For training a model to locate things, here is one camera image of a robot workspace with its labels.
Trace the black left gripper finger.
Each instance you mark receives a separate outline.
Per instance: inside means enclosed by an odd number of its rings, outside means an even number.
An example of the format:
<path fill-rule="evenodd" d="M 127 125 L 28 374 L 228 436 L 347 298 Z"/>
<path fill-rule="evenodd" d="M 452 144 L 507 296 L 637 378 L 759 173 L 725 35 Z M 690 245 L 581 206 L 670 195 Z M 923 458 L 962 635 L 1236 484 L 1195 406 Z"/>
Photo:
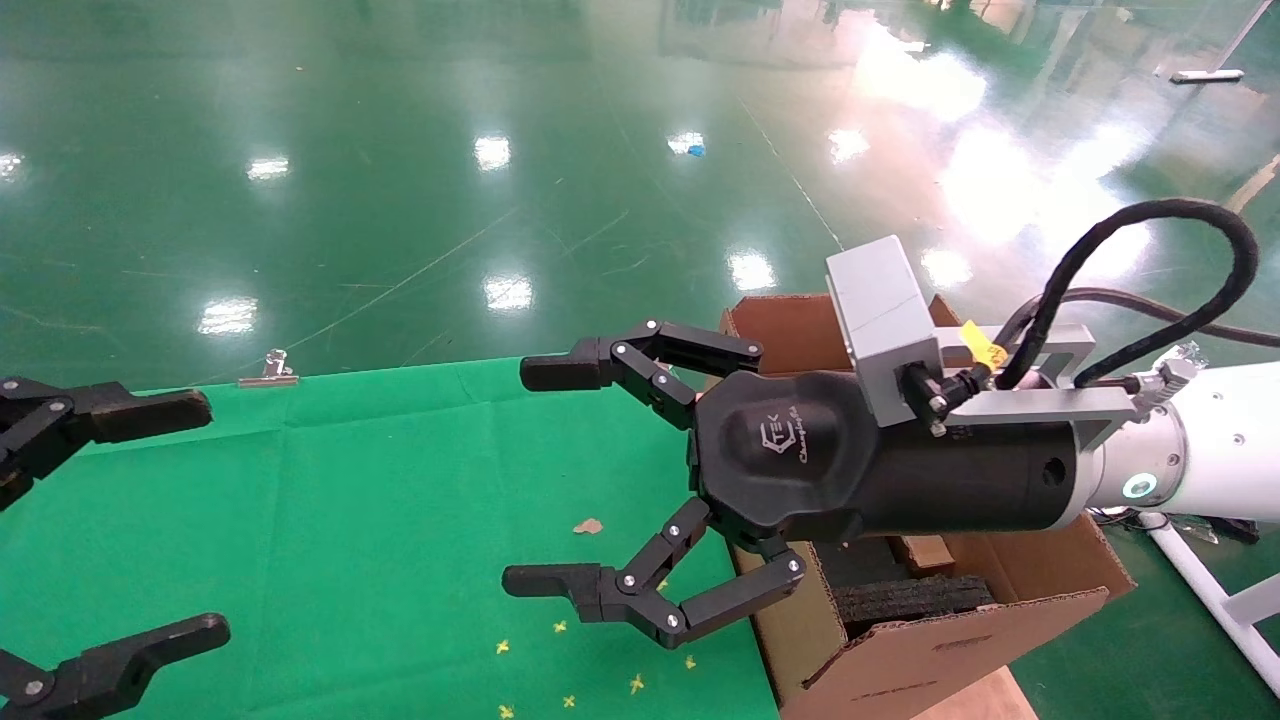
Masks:
<path fill-rule="evenodd" d="M 220 614 L 193 618 L 82 651 L 46 670 L 1 652 L 3 719 L 105 719 L 136 707 L 154 675 L 221 648 L 230 624 Z"/>
<path fill-rule="evenodd" d="M 1 383 L 1 510 L 87 445 L 116 445 L 204 428 L 206 395 L 178 389 L 138 396 L 118 382 L 63 388 L 24 377 Z"/>

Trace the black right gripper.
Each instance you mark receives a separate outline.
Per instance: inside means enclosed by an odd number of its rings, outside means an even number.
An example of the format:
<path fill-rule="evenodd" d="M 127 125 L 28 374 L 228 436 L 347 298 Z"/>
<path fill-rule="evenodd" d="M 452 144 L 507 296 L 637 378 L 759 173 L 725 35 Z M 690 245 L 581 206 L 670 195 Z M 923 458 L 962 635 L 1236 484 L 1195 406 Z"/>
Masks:
<path fill-rule="evenodd" d="M 750 373 L 762 356 L 754 340 L 648 320 L 581 338 L 566 354 L 522 357 L 530 392 L 618 386 L 676 429 L 692 428 L 700 498 L 687 500 L 625 568 L 513 565 L 503 591 L 563 597 L 581 623 L 627 623 L 675 650 L 797 588 L 806 564 L 783 539 L 1047 530 L 1078 516 L 1068 423 L 957 427 L 940 437 L 919 421 L 881 427 L 854 374 Z M 698 400 L 676 368 L 724 379 Z M 659 585 L 712 521 L 744 548 L 762 541 L 764 562 L 675 603 Z"/>

